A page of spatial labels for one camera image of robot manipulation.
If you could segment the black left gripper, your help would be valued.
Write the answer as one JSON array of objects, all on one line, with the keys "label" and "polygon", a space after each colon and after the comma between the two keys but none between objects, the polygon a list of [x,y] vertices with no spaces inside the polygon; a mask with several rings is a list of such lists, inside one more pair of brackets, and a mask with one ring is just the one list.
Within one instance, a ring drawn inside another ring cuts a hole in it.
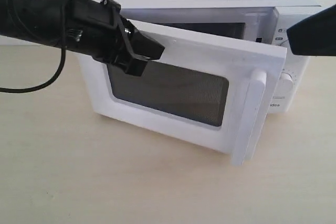
[{"label": "black left gripper", "polygon": [[62,0],[62,62],[66,51],[142,76],[149,60],[159,60],[165,47],[120,15],[113,0]]}]

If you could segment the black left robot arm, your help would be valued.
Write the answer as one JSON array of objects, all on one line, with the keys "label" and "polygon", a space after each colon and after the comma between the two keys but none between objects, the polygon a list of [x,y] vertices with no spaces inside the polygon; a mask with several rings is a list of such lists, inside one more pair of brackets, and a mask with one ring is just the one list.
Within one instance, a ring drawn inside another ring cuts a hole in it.
[{"label": "black left robot arm", "polygon": [[1,35],[91,56],[140,76],[164,46],[139,31],[114,0],[1,0]]}]

